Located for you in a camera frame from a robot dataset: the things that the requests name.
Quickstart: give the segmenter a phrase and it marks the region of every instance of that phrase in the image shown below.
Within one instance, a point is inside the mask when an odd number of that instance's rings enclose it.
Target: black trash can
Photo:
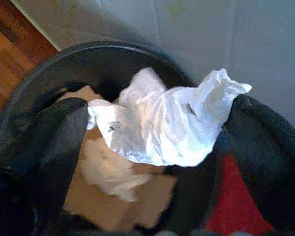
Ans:
[[[142,46],[123,42],[91,42],[65,49],[38,65],[17,86],[0,114],[0,151],[22,133],[32,118],[67,91],[90,85],[114,101],[140,69],[152,67],[168,88],[193,86],[188,77],[166,57]],[[210,155],[198,167],[172,166],[178,176],[174,197],[154,233],[169,229],[185,234],[197,228],[208,209],[216,171]]]

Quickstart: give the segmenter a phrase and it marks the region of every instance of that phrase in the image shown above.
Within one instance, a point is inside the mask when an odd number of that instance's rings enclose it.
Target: red fabric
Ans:
[[[273,227],[263,220],[252,200],[234,157],[224,156],[218,202],[206,223],[205,231],[219,232],[222,235],[238,231],[263,235],[273,230]]]

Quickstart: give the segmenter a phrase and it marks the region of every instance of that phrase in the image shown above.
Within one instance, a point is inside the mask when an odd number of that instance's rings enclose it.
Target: wall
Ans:
[[[169,55],[195,85],[224,67],[295,127],[295,0],[12,0],[58,48],[127,40]]]

